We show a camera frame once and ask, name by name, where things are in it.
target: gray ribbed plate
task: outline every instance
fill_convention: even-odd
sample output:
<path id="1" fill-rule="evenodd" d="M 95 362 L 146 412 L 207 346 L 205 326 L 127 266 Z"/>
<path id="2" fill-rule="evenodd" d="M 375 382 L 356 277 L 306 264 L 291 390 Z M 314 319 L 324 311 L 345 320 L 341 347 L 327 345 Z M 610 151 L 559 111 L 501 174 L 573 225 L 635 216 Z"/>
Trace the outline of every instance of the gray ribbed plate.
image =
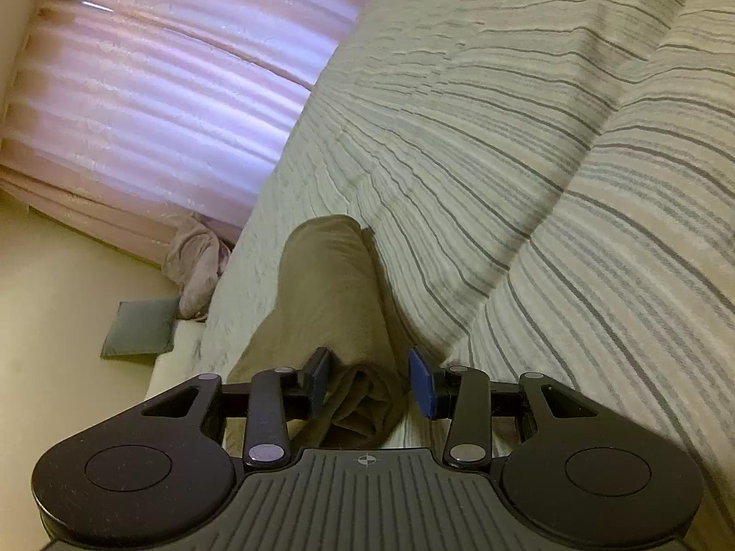
<path id="1" fill-rule="evenodd" d="M 428 450 L 306 450 L 247 477 L 200 530 L 156 551 L 565 551 L 519 524 L 487 479 Z M 685 551 L 671 542 L 660 551 Z M 72 551 L 55 542 L 47 551 Z"/>

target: striped fabric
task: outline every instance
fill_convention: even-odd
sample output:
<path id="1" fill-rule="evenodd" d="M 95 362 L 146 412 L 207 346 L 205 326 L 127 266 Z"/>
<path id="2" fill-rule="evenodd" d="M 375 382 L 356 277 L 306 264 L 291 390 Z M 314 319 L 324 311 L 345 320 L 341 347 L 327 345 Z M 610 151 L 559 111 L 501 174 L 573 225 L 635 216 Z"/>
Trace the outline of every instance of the striped fabric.
<path id="1" fill-rule="evenodd" d="M 373 0 L 289 138 L 192 372 L 226 374 L 307 218 L 375 232 L 396 348 L 543 371 L 696 457 L 735 537 L 735 0 Z M 440 444 L 407 418 L 391 445 Z"/>

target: mattress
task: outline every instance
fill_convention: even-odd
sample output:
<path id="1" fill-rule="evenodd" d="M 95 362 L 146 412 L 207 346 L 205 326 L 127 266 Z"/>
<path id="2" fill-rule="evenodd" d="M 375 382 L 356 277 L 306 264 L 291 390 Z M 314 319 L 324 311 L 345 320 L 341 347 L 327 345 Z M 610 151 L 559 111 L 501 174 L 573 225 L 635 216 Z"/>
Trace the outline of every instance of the mattress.
<path id="1" fill-rule="evenodd" d="M 220 282 L 225 375 L 299 223 L 375 233 L 393 345 L 542 371 L 699 463 L 696 549 L 735 535 L 735 0 L 372 0 Z M 413 410 L 388 445 L 441 444 Z"/>

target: curtain fold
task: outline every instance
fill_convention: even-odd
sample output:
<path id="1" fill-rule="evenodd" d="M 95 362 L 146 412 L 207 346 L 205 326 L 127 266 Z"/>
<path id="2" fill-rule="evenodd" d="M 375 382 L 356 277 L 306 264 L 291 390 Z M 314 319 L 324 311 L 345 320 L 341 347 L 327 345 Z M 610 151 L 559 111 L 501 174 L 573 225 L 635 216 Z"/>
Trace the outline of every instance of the curtain fold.
<path id="1" fill-rule="evenodd" d="M 237 238 L 366 0 L 39 0 L 0 188 L 156 263 L 192 213 Z"/>

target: beige wall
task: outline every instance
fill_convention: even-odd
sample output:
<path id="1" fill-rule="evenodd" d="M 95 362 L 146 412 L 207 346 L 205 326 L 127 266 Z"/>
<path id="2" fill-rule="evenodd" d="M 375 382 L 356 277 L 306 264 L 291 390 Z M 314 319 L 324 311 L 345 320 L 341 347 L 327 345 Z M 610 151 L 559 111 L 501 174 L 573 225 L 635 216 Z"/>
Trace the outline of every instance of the beige wall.
<path id="1" fill-rule="evenodd" d="M 47 542 L 29 488 L 39 456 L 146 393 L 150 366 L 98 357 L 118 301 L 173 295 L 153 266 L 0 195 L 0 550 Z"/>
<path id="2" fill-rule="evenodd" d="M 36 0 L 0 0 L 0 106 L 35 5 Z"/>

